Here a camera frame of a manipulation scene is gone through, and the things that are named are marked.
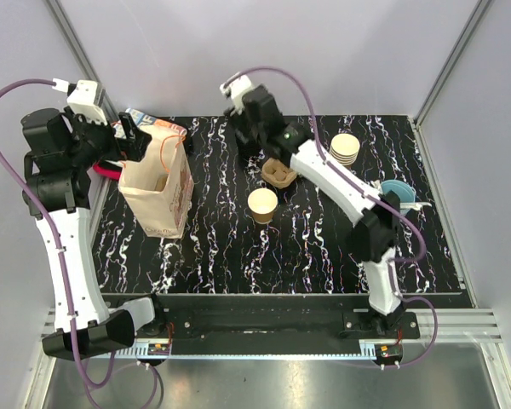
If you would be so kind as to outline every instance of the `blue bowl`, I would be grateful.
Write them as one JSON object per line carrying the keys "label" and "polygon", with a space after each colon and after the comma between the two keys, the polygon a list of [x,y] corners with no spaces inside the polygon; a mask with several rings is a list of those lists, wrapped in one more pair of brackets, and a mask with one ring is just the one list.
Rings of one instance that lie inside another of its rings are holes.
{"label": "blue bowl", "polygon": [[[413,203],[416,200],[416,192],[411,186],[403,181],[384,181],[381,183],[382,192],[394,192],[399,197],[400,203]],[[401,210],[402,215],[409,213],[410,209]]]}

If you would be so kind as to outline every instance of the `metal floor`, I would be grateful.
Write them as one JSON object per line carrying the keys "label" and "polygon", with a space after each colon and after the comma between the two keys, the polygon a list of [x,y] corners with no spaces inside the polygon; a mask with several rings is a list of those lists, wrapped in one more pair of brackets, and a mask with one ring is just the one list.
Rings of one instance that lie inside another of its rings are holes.
{"label": "metal floor", "polygon": [[[404,361],[422,352],[405,345]],[[117,368],[127,361],[117,361]],[[91,360],[89,375],[104,377],[107,360]],[[474,344],[438,344],[419,365],[365,370],[332,361],[169,360],[158,366],[164,398],[151,408],[184,409],[493,409],[498,408],[482,352]],[[103,408],[136,409],[152,390],[142,368],[118,373],[93,393]],[[72,362],[57,360],[45,408],[92,408]]]}

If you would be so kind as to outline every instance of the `red wire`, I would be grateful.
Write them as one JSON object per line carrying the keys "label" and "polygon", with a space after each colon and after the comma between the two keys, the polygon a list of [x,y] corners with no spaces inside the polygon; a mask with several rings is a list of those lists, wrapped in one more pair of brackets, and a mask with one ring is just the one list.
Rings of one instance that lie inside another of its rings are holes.
{"label": "red wire", "polygon": [[169,333],[169,344],[167,345],[167,348],[170,348],[172,345],[172,336],[174,335],[174,323],[170,322],[167,325],[167,332]]}
{"label": "red wire", "polygon": [[402,339],[403,339],[403,331],[401,330],[401,328],[399,328],[398,329],[398,341],[393,346],[395,347],[396,345],[398,345]]}

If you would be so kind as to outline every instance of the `stacked paper cups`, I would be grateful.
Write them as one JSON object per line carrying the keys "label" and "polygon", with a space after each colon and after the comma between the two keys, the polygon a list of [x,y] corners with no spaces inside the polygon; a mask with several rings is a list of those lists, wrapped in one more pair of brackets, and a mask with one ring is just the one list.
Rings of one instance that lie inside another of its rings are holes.
{"label": "stacked paper cups", "polygon": [[356,161],[358,152],[359,141],[354,135],[339,134],[331,140],[331,156],[343,166],[350,168]]}

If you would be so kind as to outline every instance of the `bag handle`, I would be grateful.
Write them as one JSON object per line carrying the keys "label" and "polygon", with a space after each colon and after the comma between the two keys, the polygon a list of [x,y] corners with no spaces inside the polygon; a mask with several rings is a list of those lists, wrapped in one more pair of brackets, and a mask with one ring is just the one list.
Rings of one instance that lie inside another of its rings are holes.
{"label": "bag handle", "polygon": [[167,167],[166,164],[164,164],[164,161],[163,161],[163,148],[164,148],[164,143],[170,139],[170,138],[180,138],[180,140],[178,141],[178,143],[176,143],[175,145],[175,148],[177,148],[185,139],[186,137],[184,135],[171,135],[171,136],[167,136],[166,138],[163,139],[163,141],[161,142],[161,149],[159,149],[159,159],[161,159],[161,165],[164,167],[164,169],[167,171],[167,173],[170,173],[170,169]]}

